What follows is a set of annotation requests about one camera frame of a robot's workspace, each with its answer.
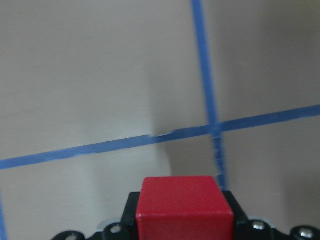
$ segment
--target blue tape line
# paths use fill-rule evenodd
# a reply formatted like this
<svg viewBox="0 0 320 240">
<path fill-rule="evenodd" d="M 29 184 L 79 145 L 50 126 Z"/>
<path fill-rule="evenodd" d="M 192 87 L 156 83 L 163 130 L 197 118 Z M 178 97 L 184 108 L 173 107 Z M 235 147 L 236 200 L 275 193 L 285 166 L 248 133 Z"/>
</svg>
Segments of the blue tape line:
<svg viewBox="0 0 320 240">
<path fill-rule="evenodd" d="M 209 134 L 208 126 L 198 126 L 175 130 L 160 136 L 135 136 L 114 141 L 101 142 L 85 146 L 77 146 L 57 151 L 44 152 L 29 156 L 15 157 L 0 160 L 0 170 L 16 168 L 21 166 L 45 163 L 55 160 L 69 159 L 87 154 L 106 153 L 121 149 L 129 149 L 151 144 L 159 144 L 168 141 L 193 138 Z"/>
<path fill-rule="evenodd" d="M 320 116 L 320 105 L 225 121 L 220 127 L 223 132 L 228 132 L 315 116 Z"/>
<path fill-rule="evenodd" d="M 197 40 L 202 85 L 205 96 L 205 105 L 209 121 L 210 133 L 213 137 L 213 148 L 215 150 L 215 161 L 219 170 L 219 185 L 222 190 L 227 190 L 227 170 L 225 168 L 224 148 L 222 131 L 218 121 L 217 107 L 215 104 L 215 89 L 213 75 L 211 72 L 210 51 L 207 43 L 206 25 L 201 0 L 191 0 L 194 28 Z"/>
<path fill-rule="evenodd" d="M 6 225 L 5 225 L 2 196 L 0 192 L 0 240 L 7 240 L 7 239 L 8 237 L 7 237 L 7 231 L 6 231 Z"/>
</svg>

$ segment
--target red cube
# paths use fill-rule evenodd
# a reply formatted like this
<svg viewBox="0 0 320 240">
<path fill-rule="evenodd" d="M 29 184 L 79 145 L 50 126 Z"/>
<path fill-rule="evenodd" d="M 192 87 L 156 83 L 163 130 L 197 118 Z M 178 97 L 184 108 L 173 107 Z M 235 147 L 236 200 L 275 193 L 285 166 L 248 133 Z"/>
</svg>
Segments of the red cube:
<svg viewBox="0 0 320 240">
<path fill-rule="evenodd" d="M 211 176 L 147 177 L 139 240 L 233 240 L 234 214 Z"/>
</svg>

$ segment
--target vertical blue tape strip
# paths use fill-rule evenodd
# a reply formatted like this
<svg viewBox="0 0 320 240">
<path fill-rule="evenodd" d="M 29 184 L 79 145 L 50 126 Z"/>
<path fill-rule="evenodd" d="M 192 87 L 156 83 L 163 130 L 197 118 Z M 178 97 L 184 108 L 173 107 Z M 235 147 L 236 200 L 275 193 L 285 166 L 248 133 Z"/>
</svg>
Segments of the vertical blue tape strip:
<svg viewBox="0 0 320 240">
<path fill-rule="evenodd" d="M 8 240 L 7 232 L 6 232 L 3 205 L 2 205 L 1 192 L 0 192 L 0 240 Z"/>
<path fill-rule="evenodd" d="M 202 84 L 205 96 L 205 105 L 209 121 L 209 131 L 213 137 L 215 161 L 220 172 L 218 177 L 222 190 L 228 189 L 227 171 L 225 168 L 222 131 L 220 128 L 217 107 L 215 104 L 215 90 L 211 70 L 210 51 L 207 43 L 206 25 L 201 0 L 191 0 L 197 48 L 200 61 Z"/>
</svg>

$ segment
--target red box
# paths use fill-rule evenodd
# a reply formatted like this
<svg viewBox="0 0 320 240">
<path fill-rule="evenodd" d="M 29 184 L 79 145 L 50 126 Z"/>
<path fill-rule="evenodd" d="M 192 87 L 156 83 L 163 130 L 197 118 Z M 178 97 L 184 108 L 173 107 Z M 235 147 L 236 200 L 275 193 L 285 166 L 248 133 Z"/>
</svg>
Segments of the red box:
<svg viewBox="0 0 320 240">
<path fill-rule="evenodd" d="M 211 176 L 147 177 L 139 240 L 233 240 L 234 214 Z"/>
</svg>

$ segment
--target blue line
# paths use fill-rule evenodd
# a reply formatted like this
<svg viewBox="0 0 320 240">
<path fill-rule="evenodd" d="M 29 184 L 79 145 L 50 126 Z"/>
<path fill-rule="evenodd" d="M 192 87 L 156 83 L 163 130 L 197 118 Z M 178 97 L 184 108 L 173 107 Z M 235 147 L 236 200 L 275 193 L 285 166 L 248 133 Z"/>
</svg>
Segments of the blue line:
<svg viewBox="0 0 320 240">
<path fill-rule="evenodd" d="M 220 129 L 217 107 L 215 104 L 215 89 L 213 75 L 211 72 L 210 51 L 207 43 L 206 24 L 204 20 L 203 6 L 201 0 L 191 0 L 194 27 L 197 40 L 197 48 L 202 75 L 202 85 L 205 96 L 205 105 L 209 121 L 210 134 L 213 138 L 215 150 L 215 161 L 219 170 L 219 185 L 221 190 L 227 190 L 227 170 L 225 168 L 224 148 L 222 131 Z"/>
<path fill-rule="evenodd" d="M 320 116 L 320 105 L 225 121 L 220 126 L 223 132 L 228 132 L 315 116 Z"/>
<path fill-rule="evenodd" d="M 7 239 L 8 237 L 7 237 L 7 231 L 6 231 L 6 225 L 5 225 L 2 197 L 0 192 L 0 240 L 7 240 Z"/>
<path fill-rule="evenodd" d="M 99 154 L 121 149 L 129 149 L 145 145 L 159 144 L 168 141 L 203 136 L 207 134 L 209 134 L 208 126 L 197 126 L 178 129 L 171 133 L 160 136 L 143 135 L 114 141 L 106 141 L 96 144 L 77 146 L 57 151 L 50 151 L 29 156 L 21 156 L 0 160 L 0 170 L 45 163 L 55 160 L 69 159 L 76 156 L 87 154 Z"/>
</svg>

